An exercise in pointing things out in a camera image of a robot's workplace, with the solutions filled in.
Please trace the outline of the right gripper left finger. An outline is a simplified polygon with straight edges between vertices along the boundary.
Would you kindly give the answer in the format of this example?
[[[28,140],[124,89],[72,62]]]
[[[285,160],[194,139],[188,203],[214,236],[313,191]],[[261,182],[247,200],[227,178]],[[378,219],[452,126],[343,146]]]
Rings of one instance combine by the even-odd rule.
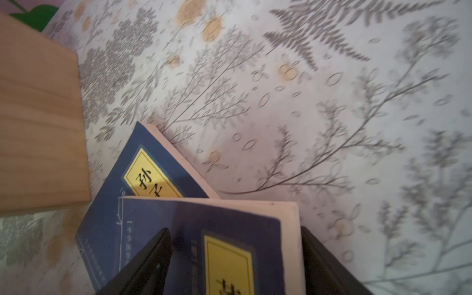
[[[170,232],[163,228],[98,294],[162,295],[171,257]]]

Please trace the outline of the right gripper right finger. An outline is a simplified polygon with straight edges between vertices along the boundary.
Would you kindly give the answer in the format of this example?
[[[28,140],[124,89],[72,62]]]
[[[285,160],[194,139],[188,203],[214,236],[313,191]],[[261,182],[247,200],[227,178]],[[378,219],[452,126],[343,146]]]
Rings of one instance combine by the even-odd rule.
[[[301,237],[308,295],[372,295],[308,228]]]

